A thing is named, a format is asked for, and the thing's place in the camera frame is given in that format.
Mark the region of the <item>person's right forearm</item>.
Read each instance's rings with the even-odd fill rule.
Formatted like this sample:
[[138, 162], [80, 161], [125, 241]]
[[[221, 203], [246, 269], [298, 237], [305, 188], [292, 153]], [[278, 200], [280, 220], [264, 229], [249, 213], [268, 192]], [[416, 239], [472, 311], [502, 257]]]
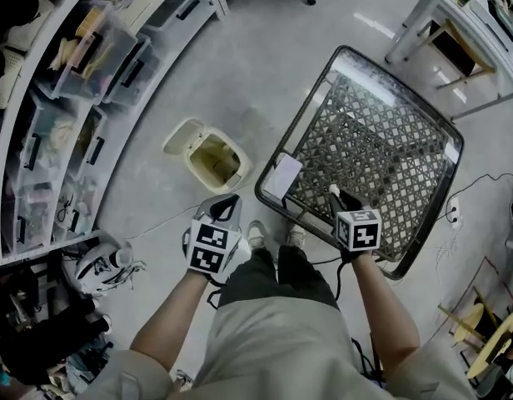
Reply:
[[411, 315], [395, 295], [370, 253], [352, 261], [371, 337], [387, 377], [421, 346]]

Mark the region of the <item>white perforated storage basket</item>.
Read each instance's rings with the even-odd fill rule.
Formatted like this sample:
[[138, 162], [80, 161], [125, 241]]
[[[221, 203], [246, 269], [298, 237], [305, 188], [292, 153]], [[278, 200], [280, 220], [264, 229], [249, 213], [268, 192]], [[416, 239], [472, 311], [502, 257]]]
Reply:
[[0, 109], [7, 107], [17, 81], [24, 57], [11, 49], [0, 48]]
[[39, 12], [30, 23], [12, 27], [7, 33], [5, 45], [21, 52], [27, 52], [51, 11]]

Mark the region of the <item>white power strip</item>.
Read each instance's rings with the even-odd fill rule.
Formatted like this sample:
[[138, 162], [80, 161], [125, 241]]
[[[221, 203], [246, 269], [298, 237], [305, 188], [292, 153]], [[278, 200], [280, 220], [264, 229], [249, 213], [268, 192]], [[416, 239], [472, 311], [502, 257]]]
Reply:
[[460, 202], [458, 197], [453, 197], [448, 202], [447, 221], [450, 223], [451, 227], [456, 229], [461, 225], [461, 210], [460, 210]]

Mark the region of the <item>person's left forearm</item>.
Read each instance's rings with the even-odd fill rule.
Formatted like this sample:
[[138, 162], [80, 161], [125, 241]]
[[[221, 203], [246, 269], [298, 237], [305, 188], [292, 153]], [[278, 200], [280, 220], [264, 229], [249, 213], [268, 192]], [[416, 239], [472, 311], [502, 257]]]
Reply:
[[208, 279], [203, 273], [187, 270], [138, 331], [130, 349], [153, 358], [170, 372], [182, 350], [207, 284]]

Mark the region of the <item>person's left shoe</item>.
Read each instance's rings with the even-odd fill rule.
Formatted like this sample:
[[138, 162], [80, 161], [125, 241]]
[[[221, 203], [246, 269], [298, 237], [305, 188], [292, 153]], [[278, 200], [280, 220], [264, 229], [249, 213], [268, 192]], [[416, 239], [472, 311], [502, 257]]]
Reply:
[[266, 247], [266, 229], [258, 221], [252, 221], [247, 229], [247, 243], [251, 251]]

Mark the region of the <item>white and black device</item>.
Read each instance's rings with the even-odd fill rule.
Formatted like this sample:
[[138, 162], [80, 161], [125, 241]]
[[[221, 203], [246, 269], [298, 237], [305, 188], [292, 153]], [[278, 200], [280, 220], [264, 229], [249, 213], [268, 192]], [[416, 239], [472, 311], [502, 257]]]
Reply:
[[134, 259], [130, 247], [104, 242], [78, 260], [72, 280], [81, 293], [101, 297], [126, 282], [132, 283], [133, 276], [145, 269], [146, 264]]

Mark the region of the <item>white desk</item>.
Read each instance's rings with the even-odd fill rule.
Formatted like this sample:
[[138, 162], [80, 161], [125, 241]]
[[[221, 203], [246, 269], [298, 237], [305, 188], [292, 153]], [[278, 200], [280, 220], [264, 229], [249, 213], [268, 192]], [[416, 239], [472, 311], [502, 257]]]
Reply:
[[[486, 0], [471, 0], [464, 7], [456, 0], [419, 0], [394, 36], [392, 46], [385, 55], [385, 61], [392, 63], [397, 58], [410, 58], [411, 39], [419, 34], [437, 11], [461, 28], [471, 42], [491, 60], [497, 70], [497, 78], [501, 82], [509, 80], [513, 87], [513, 40], [506, 36], [499, 23], [489, 13]], [[452, 116], [451, 121], [456, 122], [512, 99], [513, 92], [505, 96], [500, 95], [493, 101]]]

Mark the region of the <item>person's dark trousers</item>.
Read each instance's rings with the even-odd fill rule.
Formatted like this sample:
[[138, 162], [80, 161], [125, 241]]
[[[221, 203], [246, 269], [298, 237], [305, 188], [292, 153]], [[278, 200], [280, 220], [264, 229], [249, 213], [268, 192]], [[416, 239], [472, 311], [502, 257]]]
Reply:
[[218, 306], [261, 298], [300, 298], [337, 308], [332, 290], [296, 246], [279, 247], [278, 261], [264, 247], [237, 266], [221, 289]]

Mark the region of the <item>yellow round side table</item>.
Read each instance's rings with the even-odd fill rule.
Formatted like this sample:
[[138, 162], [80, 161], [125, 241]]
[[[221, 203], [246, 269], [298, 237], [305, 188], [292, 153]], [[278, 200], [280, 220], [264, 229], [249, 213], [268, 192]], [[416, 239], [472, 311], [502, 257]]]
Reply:
[[[512, 342], [513, 312], [501, 323], [497, 323], [491, 310], [483, 302], [473, 306], [466, 317], [458, 317], [447, 309], [438, 306], [449, 319], [456, 323], [454, 339], [476, 351], [476, 359], [466, 373], [468, 380], [483, 373], [501, 354], [508, 351]], [[476, 330], [482, 316], [486, 314], [494, 325], [494, 332], [485, 336]]]

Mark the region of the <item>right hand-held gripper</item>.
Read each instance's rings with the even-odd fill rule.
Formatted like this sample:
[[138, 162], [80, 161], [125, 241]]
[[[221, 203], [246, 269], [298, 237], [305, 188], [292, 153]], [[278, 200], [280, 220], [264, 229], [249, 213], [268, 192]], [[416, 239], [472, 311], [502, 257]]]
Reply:
[[343, 262], [351, 263], [363, 253], [380, 247], [381, 215], [378, 210], [362, 210], [361, 200], [344, 190], [331, 192], [329, 203], [335, 223], [333, 234]]

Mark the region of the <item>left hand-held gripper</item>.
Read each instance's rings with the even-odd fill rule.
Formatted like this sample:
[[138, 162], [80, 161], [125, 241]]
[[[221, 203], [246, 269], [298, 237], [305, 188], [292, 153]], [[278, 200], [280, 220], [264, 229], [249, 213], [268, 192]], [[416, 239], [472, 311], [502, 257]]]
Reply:
[[250, 256], [247, 240], [241, 230], [231, 230], [213, 222], [221, 217], [226, 227], [238, 227], [242, 214], [242, 199], [235, 193], [227, 194], [221, 210], [222, 197], [203, 201], [190, 227], [182, 236], [182, 251], [187, 269], [204, 275], [211, 284], [225, 284], [234, 270]]

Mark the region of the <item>wooden chair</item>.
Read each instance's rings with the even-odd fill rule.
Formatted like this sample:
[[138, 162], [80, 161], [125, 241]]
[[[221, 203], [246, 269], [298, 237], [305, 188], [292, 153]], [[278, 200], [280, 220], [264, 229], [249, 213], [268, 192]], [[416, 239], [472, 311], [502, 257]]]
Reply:
[[438, 89], [497, 74], [497, 69], [493, 63], [488, 62], [486, 57], [483, 57], [478, 50], [465, 40], [464, 34], [449, 18], [446, 18], [442, 24], [431, 19], [416, 36], [422, 37], [425, 34], [427, 36], [422, 41], [421, 47], [433, 46], [460, 74], [456, 80], [439, 86]]

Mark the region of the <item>person's beige shirt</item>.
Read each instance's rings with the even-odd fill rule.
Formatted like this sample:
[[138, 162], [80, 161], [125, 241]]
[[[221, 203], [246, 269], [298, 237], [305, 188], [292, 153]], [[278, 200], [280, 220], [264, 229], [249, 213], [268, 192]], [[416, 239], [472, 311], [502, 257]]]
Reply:
[[77, 400], [476, 400], [444, 337], [413, 352], [385, 387], [363, 377], [354, 362], [338, 310], [266, 297], [217, 310], [190, 389], [175, 392], [157, 361], [126, 350], [111, 356]]

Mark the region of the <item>black bag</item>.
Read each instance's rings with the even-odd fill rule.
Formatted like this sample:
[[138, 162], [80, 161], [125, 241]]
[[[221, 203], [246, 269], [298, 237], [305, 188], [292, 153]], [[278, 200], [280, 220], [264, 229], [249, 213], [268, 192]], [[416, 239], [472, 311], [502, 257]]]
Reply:
[[26, 386], [50, 383], [52, 369], [101, 334], [109, 334], [112, 321], [102, 315], [89, 320], [99, 307], [95, 298], [84, 298], [59, 314], [20, 332], [11, 331], [0, 337], [0, 383], [17, 380]]

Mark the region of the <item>person's shoe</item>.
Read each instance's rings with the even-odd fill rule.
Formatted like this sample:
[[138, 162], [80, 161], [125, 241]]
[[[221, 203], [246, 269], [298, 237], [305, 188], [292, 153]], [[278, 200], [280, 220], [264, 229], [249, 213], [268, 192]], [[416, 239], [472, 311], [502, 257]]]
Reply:
[[247, 229], [247, 243], [251, 251], [266, 247], [266, 229], [258, 221], [252, 221]]
[[287, 234], [286, 244], [288, 246], [303, 249], [306, 241], [306, 230], [298, 225], [293, 225]]

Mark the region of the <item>white card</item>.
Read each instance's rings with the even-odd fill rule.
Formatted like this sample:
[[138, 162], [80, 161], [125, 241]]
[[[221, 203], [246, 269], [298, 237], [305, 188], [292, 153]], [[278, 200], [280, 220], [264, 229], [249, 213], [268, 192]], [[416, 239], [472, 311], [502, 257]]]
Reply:
[[288, 154], [283, 154], [267, 177], [263, 190], [274, 198], [282, 200], [299, 175], [301, 168], [301, 162]]

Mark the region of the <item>person's right shoe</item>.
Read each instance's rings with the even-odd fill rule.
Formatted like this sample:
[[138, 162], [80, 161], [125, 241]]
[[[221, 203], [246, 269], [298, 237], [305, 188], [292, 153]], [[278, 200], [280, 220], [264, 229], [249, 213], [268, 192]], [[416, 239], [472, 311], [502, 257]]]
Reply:
[[306, 241], [306, 230], [298, 225], [293, 225], [287, 234], [286, 244], [288, 246], [303, 249]]

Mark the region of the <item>shelved clear plastic storage bins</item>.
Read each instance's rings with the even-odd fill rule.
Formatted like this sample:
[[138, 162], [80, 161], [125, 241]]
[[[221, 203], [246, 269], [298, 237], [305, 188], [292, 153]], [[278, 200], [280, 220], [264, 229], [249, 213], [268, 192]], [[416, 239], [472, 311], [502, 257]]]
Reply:
[[[122, 57], [126, 57], [131, 51], [130, 46], [133, 44], [133, 39], [136, 37], [140, 29], [145, 27], [148, 19], [153, 13], [162, 5], [166, 0], [152, 0], [152, 2], [144, 9], [143, 13], [130, 27], [125, 27], [115, 15], [112, 5], [109, 2], [96, 1], [98, 6], [103, 5], [102, 17], [99, 19], [102, 26], [110, 27], [117, 30], [117, 35], [113, 36], [110, 32], [105, 36], [110, 39], [110, 43], [116, 45], [116, 48], [121, 53]], [[13, 248], [9, 255], [3, 252], [2, 245], [2, 186], [3, 177], [5, 174], [7, 155], [12, 138], [14, 126], [17, 121], [17, 114], [21, 107], [24, 95], [27, 92], [28, 86], [32, 81], [32, 77], [36, 71], [38, 64], [46, 52], [49, 43], [56, 35], [57, 30], [64, 23], [70, 13], [82, 8], [83, 2], [81, 0], [60, 0], [57, 7], [53, 9], [47, 21], [42, 25], [40, 32], [35, 37], [33, 45], [27, 56], [22, 68], [18, 74], [17, 80], [13, 85], [10, 98], [7, 102], [7, 107], [4, 110], [2, 126], [0, 130], [0, 263], [6, 260], [13, 259], [26, 259], [34, 254], [34, 251], [26, 251], [24, 254], [16, 252]]]

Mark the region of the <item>cream plastic trash bin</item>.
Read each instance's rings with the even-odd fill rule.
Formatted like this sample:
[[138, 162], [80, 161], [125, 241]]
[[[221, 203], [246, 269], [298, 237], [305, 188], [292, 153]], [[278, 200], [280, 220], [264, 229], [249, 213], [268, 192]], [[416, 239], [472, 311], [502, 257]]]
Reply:
[[252, 170], [247, 154], [223, 131], [197, 118], [182, 120], [167, 136], [162, 151], [182, 162], [210, 192], [238, 188]]

